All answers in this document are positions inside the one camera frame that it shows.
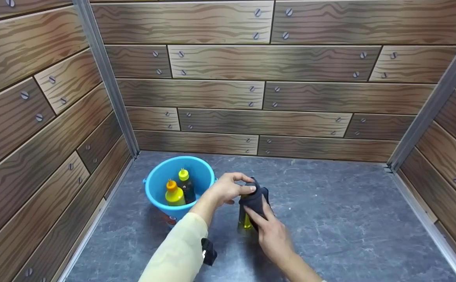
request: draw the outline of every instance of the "beige sleeve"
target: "beige sleeve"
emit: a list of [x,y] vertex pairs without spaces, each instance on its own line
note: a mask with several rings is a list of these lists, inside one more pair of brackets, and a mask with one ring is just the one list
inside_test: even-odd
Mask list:
[[155,251],[139,282],[192,282],[203,264],[201,239],[206,237],[205,221],[187,213]]

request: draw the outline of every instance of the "gray stone surface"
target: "gray stone surface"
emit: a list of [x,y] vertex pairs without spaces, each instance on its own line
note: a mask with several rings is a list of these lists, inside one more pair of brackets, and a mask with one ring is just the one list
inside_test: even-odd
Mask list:
[[[136,282],[169,227],[146,199],[142,179],[184,155],[141,152],[125,175],[68,282]],[[241,171],[269,188],[270,203],[296,251],[329,282],[449,282],[452,269],[380,164],[230,155],[201,157],[217,177]],[[216,212],[209,238],[218,252],[198,282],[285,278],[255,236],[237,230],[238,204]]]

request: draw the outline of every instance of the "wall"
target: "wall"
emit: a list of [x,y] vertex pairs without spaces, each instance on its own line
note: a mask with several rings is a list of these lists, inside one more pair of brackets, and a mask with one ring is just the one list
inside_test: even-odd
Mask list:
[[456,252],[456,89],[398,175]]
[[92,1],[142,150],[385,162],[456,0]]
[[71,1],[0,0],[0,282],[56,280],[129,158]]

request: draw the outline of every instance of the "bottle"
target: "bottle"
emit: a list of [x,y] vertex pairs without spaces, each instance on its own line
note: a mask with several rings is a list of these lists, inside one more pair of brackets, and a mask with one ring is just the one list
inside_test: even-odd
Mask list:
[[187,204],[193,203],[196,200],[195,188],[191,181],[190,174],[184,168],[179,171],[179,187],[183,189],[184,200]]
[[177,183],[174,180],[169,179],[166,187],[167,192],[165,192],[165,200],[169,206],[181,206],[186,204],[183,190],[177,187]]

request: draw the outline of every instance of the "blue bucket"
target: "blue bucket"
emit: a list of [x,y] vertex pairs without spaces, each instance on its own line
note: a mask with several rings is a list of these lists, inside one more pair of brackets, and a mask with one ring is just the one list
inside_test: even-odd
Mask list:
[[193,182],[196,198],[198,199],[212,184],[214,184],[214,171],[203,159],[188,155],[173,157],[155,166],[147,178],[143,179],[144,190],[149,201],[158,207],[167,216],[164,218],[169,226],[174,226],[190,208],[196,203],[189,203],[183,206],[169,206],[165,201],[165,184],[172,179],[179,183],[179,171],[185,168]]

